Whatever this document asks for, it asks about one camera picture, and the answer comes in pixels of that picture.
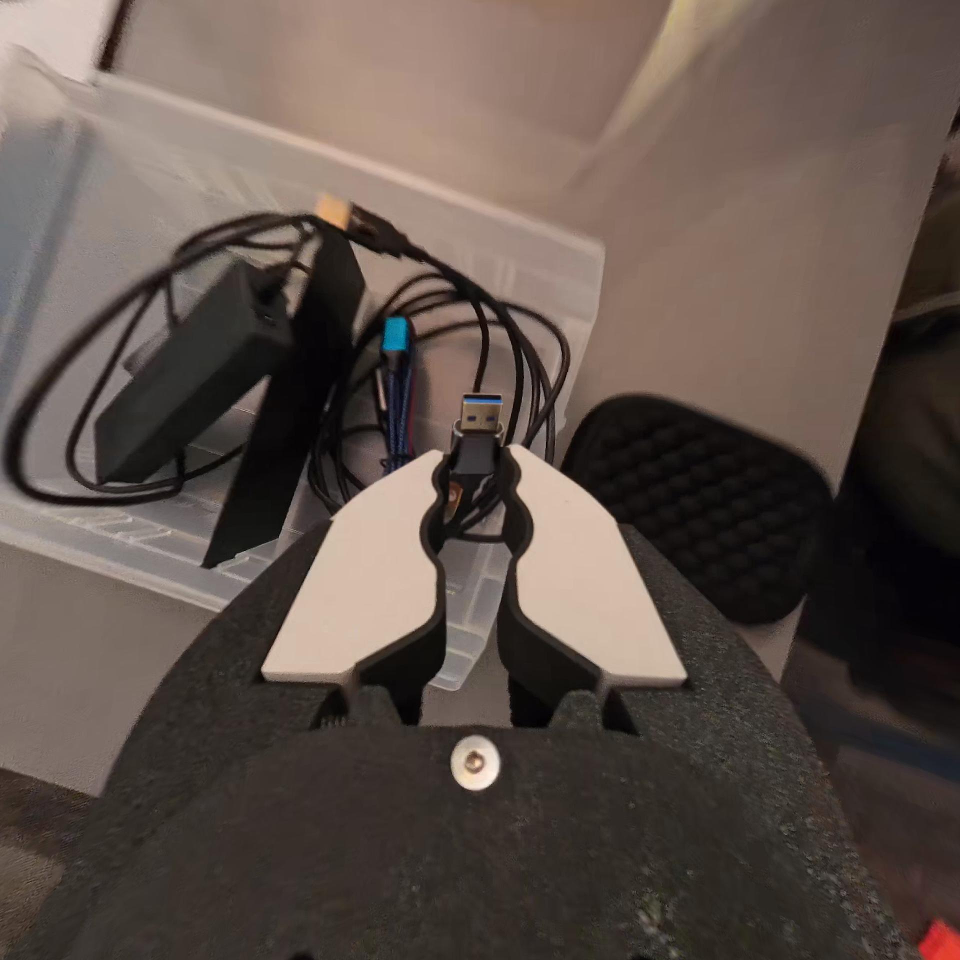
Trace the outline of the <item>black mesh wrist pad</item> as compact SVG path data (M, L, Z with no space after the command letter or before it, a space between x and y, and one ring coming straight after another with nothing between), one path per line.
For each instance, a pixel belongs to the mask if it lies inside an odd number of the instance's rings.
M592 409L561 471L744 626L798 608L834 502L821 470L799 452L645 393Z

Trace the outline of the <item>person's olive pants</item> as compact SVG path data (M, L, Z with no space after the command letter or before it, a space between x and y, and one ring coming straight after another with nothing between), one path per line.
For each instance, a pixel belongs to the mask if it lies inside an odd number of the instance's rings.
M905 619L919 634L958 645L958 294L894 319L856 448L888 518L886 562Z

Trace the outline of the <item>clear plastic bin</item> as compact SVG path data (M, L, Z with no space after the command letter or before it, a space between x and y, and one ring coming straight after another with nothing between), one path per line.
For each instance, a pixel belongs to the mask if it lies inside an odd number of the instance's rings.
M312 211L327 194L384 215L498 300L563 332L571 363L555 408L560 433L598 312L599 242L132 80L71 81L23 50L2 78L2 430L77 330L187 237L253 212ZM25 444L35 486L94 496L66 470L66 439L138 306L90 342L40 407ZM417 450L449 447L477 366L481 335L470 326L416 352ZM38 503L2 471L2 544L219 612L325 515L301 474L279 534L203 568L237 466L177 498L97 509ZM433 686L456 691L494 629L509 560L502 546L462 541L441 556L447 651Z

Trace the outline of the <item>long black usb hub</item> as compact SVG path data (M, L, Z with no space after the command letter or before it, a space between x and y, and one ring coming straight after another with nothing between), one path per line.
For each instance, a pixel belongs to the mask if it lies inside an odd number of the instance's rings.
M203 569L282 534L326 403L347 371L365 292L351 242L323 227L291 319L293 345L270 376L200 563Z

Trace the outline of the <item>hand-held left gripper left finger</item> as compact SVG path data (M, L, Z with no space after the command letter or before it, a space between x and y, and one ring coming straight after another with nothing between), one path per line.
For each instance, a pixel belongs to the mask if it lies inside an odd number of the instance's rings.
M448 462L427 451L334 515L262 664L265 681L421 689L434 679L447 654Z

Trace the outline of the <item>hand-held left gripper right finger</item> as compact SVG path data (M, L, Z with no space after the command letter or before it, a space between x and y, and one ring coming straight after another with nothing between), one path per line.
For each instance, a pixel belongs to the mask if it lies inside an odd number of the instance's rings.
M501 661L522 687L680 687L688 672L618 522L529 449L500 460Z

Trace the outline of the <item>short black usb hub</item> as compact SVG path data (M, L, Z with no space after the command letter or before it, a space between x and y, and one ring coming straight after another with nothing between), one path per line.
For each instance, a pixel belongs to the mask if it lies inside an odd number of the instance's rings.
M270 377L292 346L281 268L245 260L226 268L98 416L97 481L147 481Z

